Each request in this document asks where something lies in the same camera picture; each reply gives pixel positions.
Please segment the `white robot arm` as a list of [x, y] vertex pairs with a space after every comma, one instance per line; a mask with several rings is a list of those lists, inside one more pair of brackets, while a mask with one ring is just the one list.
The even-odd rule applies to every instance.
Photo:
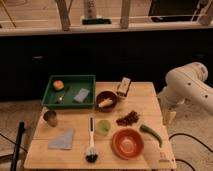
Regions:
[[166, 86], [158, 94], [164, 125], [172, 122], [176, 116], [174, 108], [186, 99], [213, 115], [213, 88], [205, 84], [207, 78], [207, 67], [200, 62], [174, 68], [166, 74]]

